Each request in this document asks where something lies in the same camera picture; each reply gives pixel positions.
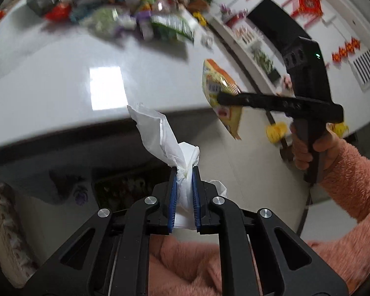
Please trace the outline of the pink fleece right forearm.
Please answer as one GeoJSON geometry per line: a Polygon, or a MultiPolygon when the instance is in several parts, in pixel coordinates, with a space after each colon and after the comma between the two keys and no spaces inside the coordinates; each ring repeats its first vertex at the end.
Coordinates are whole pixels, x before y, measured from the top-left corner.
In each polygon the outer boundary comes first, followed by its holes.
{"type": "Polygon", "coordinates": [[[334,144],[337,157],[320,185],[357,225],[340,239],[307,244],[353,293],[370,274],[370,160],[343,139],[334,144]]]}

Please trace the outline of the person's right hand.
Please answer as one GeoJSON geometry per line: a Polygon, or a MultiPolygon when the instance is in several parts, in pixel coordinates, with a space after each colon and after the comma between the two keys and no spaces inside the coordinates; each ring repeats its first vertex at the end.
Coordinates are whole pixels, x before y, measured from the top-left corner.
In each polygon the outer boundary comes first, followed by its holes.
{"type": "MultiPolygon", "coordinates": [[[[292,153],[294,155],[295,166],[300,170],[307,170],[313,161],[312,154],[309,153],[307,144],[302,141],[297,134],[295,125],[290,127],[292,133],[292,153]]],[[[331,130],[326,129],[326,133],[313,144],[314,151],[325,154],[323,170],[329,169],[339,156],[342,148],[342,141],[331,130]]]]}

